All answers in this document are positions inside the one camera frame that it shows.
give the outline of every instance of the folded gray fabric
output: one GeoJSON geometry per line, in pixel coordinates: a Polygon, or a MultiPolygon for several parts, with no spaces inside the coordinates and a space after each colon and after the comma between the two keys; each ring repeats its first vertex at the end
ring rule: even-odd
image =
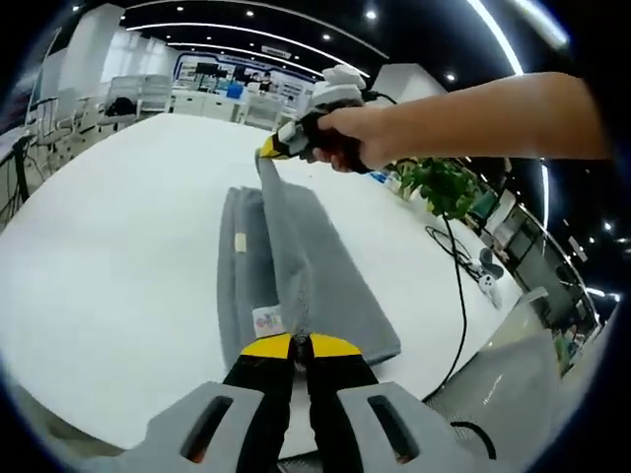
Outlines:
{"type": "Polygon", "coordinates": [[[230,189],[220,230],[218,310],[226,364],[260,332],[254,313],[278,311],[294,335],[331,335],[368,363],[400,353],[400,341],[316,195],[257,163],[262,193],[230,189]]]}

